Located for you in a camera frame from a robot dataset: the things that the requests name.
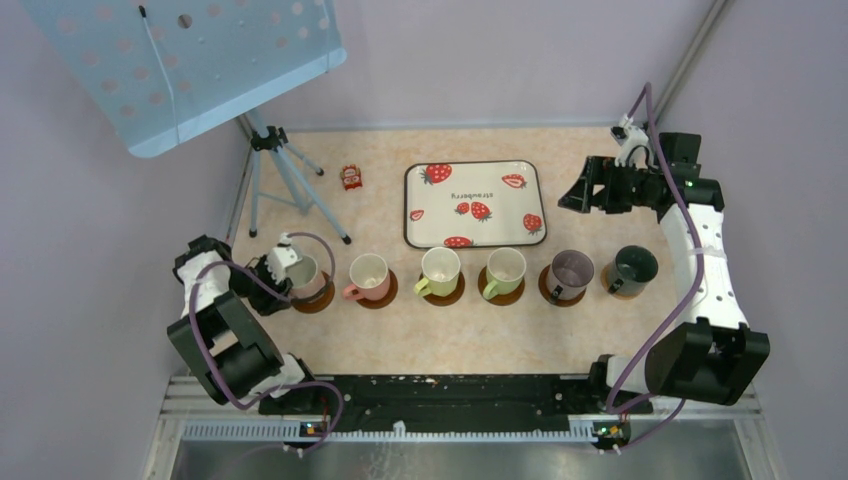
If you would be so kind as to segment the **woven rattan coaster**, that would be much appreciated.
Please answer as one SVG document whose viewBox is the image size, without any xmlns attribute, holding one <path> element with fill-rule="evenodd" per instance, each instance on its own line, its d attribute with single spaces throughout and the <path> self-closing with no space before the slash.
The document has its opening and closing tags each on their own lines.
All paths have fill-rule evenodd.
<svg viewBox="0 0 848 480">
<path fill-rule="evenodd" d="M 637 280 L 638 271 L 629 265 L 608 263 L 601 272 L 603 289 L 615 298 L 630 300 L 639 296 L 648 285 Z"/>
</svg>

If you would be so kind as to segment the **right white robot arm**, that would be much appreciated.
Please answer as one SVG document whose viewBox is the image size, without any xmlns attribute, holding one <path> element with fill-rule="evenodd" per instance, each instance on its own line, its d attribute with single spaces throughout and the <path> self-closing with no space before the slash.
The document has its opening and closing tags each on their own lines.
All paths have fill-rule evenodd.
<svg viewBox="0 0 848 480">
<path fill-rule="evenodd" d="M 657 215 L 673 262 L 678 305 L 660 338 L 635 357 L 603 358 L 606 373 L 586 385 L 589 404 L 612 412 L 628 393 L 733 405 L 770 353 L 766 334 L 752 330 L 732 286 L 722 227 L 725 202 L 718 181 L 703 178 L 701 138 L 662 133 L 650 146 L 639 127 L 614 127 L 615 157 L 590 156 L 558 204 L 607 214 L 646 207 Z"/>
</svg>

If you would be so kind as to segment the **pale pink mug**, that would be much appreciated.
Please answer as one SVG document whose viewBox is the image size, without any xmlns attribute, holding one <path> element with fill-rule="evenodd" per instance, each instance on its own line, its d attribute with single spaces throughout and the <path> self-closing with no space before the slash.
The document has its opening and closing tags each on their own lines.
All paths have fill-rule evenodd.
<svg viewBox="0 0 848 480">
<path fill-rule="evenodd" d="M 290 297 L 293 299 L 313 301 L 314 297 L 322 294 L 327 284 L 317 261 L 309 255 L 302 256 L 286 273 L 292 282 Z"/>
</svg>

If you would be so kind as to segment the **purple mug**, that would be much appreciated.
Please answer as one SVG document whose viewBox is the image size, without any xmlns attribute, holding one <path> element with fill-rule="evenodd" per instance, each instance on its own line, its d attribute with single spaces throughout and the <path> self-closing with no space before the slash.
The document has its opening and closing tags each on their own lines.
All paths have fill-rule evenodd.
<svg viewBox="0 0 848 480">
<path fill-rule="evenodd" d="M 594 277 L 595 269 L 592 260 L 583 252 L 564 250 L 557 253 L 550 263 L 551 271 L 547 278 L 547 287 L 556 296 L 565 299 L 573 298 Z"/>
</svg>

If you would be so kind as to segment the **yellow green mug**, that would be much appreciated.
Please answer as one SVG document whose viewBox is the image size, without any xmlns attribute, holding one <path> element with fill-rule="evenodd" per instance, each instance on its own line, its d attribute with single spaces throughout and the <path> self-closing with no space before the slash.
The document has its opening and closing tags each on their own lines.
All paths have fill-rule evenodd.
<svg viewBox="0 0 848 480">
<path fill-rule="evenodd" d="M 421 297 L 450 296 L 457 288 L 461 273 L 461 261 L 458 254 L 446 247 L 429 249 L 421 260 L 422 278 L 414 286 L 414 292 Z"/>
</svg>

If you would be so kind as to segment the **brown wooden coaster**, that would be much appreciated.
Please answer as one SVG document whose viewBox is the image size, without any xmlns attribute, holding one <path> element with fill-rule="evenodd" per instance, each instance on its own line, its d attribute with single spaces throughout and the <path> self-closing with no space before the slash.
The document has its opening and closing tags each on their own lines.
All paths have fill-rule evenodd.
<svg viewBox="0 0 848 480">
<path fill-rule="evenodd" d="M 356 303 L 364 308 L 377 310 L 387 307 L 396 298 L 399 290 L 398 280 L 393 270 L 389 269 L 384 281 L 377 286 L 373 292 L 380 293 L 381 297 L 377 299 L 361 298 Z"/>
<path fill-rule="evenodd" d="M 315 295 L 305 299 L 293 299 L 292 307 L 300 313 L 316 314 L 326 309 L 335 296 L 335 284 L 330 275 L 322 271 L 325 285 Z"/>
<path fill-rule="evenodd" d="M 487 269 L 483 267 L 477 278 L 477 289 L 481 297 L 488 303 L 496 306 L 509 306 L 515 304 L 523 295 L 526 285 L 526 279 L 523 279 L 517 288 L 508 294 L 494 295 L 492 298 L 486 298 L 484 291 L 488 285 Z"/>
<path fill-rule="evenodd" d="M 546 265 L 544 269 L 540 272 L 537 282 L 540 294 L 548 303 L 556 307 L 565 308 L 578 304 L 584 298 L 584 296 L 586 295 L 586 289 L 581 290 L 578 295 L 570 299 L 565 299 L 562 297 L 562 295 L 554 295 L 552 293 L 552 290 L 547 287 L 547 278 L 550 271 L 551 266 Z"/>
<path fill-rule="evenodd" d="M 422 288 L 418 295 L 423 298 L 426 302 L 431 305 L 439 306 L 439 307 L 447 307 L 455 304 L 459 301 L 459 299 L 463 296 L 466 287 L 465 276 L 462 272 L 459 273 L 457 277 L 457 286 L 453 292 L 451 292 L 447 296 L 437 296 L 435 295 L 429 286 L 425 286 Z"/>
</svg>

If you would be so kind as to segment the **strawberry enamel tray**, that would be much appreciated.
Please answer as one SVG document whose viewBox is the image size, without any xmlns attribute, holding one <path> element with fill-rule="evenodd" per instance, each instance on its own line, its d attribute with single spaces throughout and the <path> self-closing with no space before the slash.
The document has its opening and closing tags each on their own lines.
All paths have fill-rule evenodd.
<svg viewBox="0 0 848 480">
<path fill-rule="evenodd" d="M 410 247 L 533 246 L 546 237 L 539 175 L 527 160 L 418 163 L 405 172 Z"/>
</svg>

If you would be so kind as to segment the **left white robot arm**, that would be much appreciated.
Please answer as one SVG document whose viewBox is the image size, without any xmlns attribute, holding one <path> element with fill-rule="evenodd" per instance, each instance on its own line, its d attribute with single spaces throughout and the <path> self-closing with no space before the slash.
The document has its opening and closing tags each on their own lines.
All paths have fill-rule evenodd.
<svg viewBox="0 0 848 480">
<path fill-rule="evenodd" d="M 297 413 L 319 404 L 320 386 L 303 362 L 282 354 L 257 320 L 290 308 L 289 276 L 303 255 L 283 240 L 253 263 L 232 260 L 225 242 L 201 235 L 175 260 L 185 306 L 167 336 L 205 392 L 245 410 L 270 396 Z"/>
</svg>

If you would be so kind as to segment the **salmon pink mug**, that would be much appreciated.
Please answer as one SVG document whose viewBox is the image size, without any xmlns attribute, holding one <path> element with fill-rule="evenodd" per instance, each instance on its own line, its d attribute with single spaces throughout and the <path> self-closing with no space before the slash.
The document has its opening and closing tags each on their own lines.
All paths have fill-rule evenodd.
<svg viewBox="0 0 848 480">
<path fill-rule="evenodd" d="M 351 284 L 342 292 L 345 300 L 379 301 L 389 292 L 389 267 L 380 255 L 366 253 L 355 258 L 349 268 L 349 277 Z"/>
</svg>

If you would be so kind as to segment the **dark green mug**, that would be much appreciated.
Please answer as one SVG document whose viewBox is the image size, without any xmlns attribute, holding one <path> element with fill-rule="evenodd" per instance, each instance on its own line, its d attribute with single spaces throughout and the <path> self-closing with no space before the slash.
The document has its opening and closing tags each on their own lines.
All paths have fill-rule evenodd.
<svg viewBox="0 0 848 480">
<path fill-rule="evenodd" d="M 616 253 L 602 279 L 609 294 L 630 299 L 640 295 L 658 271 L 658 261 L 650 250 L 628 245 Z"/>
</svg>

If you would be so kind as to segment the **light green mug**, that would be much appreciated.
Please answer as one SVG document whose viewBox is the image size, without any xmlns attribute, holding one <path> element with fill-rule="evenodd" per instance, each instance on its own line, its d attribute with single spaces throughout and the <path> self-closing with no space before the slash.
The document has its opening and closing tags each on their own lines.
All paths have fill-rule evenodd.
<svg viewBox="0 0 848 480">
<path fill-rule="evenodd" d="M 512 294 L 524 280 L 526 268 L 526 259 L 517 249 L 503 247 L 495 250 L 486 263 L 486 284 L 482 296 L 492 300 L 496 296 Z"/>
</svg>

